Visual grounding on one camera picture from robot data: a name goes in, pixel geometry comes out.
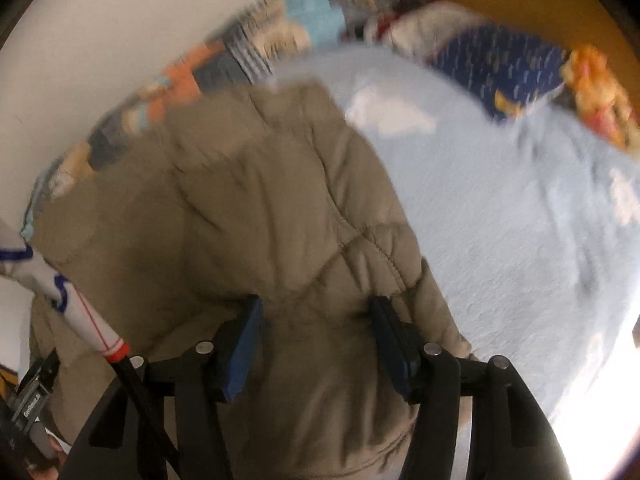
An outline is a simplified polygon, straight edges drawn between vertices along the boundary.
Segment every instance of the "light blue blanket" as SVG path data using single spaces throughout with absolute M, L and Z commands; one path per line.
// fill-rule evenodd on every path
M 547 105 L 495 124 L 443 76 L 379 48 L 282 65 L 374 146 L 462 333 L 507 355 L 552 421 L 640 314 L 640 164 Z

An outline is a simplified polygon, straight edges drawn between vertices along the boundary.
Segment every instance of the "navy blue pillow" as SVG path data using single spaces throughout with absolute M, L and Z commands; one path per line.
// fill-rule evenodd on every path
M 477 95 L 498 120 L 521 115 L 561 91 L 560 67 L 569 51 L 497 23 L 467 30 L 430 65 Z

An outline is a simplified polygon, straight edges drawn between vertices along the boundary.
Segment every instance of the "orange plush toy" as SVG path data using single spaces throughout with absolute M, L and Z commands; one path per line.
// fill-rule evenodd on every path
M 640 128 L 629 96 L 607 57 L 594 46 L 574 50 L 560 74 L 573 91 L 583 123 L 623 152 L 640 158 Z

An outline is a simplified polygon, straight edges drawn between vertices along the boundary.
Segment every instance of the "white wall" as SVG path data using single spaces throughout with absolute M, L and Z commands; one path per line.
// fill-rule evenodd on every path
M 0 50 L 0 216 L 18 228 L 41 169 L 251 1 L 35 0 Z M 0 283 L 0 362 L 11 368 L 29 299 Z

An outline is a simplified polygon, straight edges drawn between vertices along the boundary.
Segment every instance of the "silver screw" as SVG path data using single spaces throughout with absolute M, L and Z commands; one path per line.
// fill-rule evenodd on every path
M 131 365 L 134 368 L 140 368 L 145 363 L 145 358 L 140 355 L 134 355 L 131 359 L 129 359 L 129 361 L 131 361 Z
M 424 350 L 425 354 L 433 356 L 440 355 L 440 353 L 442 352 L 442 347 L 436 343 L 427 343 L 422 347 L 422 349 Z
M 506 370 L 511 365 L 509 360 L 504 355 L 496 355 L 494 356 L 492 361 L 494 363 L 494 366 L 501 368 L 502 370 Z
M 196 345 L 198 354 L 210 354 L 213 352 L 213 343 L 211 341 L 201 341 Z

